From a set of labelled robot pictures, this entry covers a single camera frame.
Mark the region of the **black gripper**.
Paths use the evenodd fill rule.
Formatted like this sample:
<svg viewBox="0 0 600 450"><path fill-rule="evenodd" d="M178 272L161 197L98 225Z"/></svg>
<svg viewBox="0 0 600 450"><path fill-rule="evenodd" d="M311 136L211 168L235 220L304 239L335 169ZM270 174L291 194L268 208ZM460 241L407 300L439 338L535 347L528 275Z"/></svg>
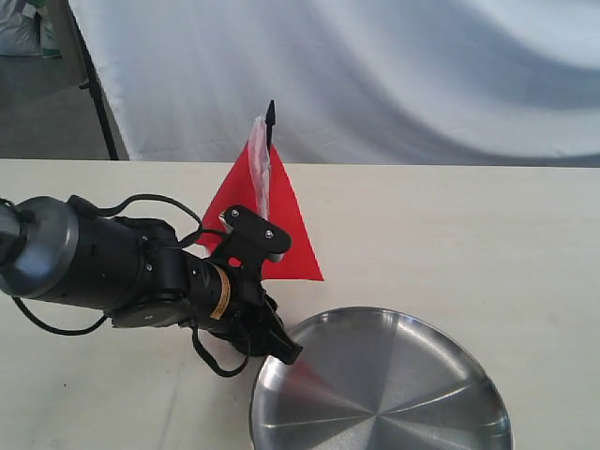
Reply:
<svg viewBox="0 0 600 450"><path fill-rule="evenodd" d="M205 278L205 330L244 355L274 356L292 365L303 351L286 332L278 304L251 276Z"/></svg>

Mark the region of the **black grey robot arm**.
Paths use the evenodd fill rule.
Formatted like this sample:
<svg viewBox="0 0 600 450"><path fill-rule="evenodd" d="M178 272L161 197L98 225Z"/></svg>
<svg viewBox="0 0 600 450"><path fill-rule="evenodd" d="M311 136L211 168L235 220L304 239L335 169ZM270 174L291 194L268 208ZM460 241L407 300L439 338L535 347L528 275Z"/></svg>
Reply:
<svg viewBox="0 0 600 450"><path fill-rule="evenodd" d="M201 359L221 377L199 334L229 342L245 357L295 362L301 346L287 334L277 302L263 288L263 264L279 260L291 237L242 205L220 216L218 244L205 258L189 247L207 229L183 238L157 218L124 216L84 198L35 197L1 202L1 289L19 309L27 300L89 308L116 328L191 331Z"/></svg>

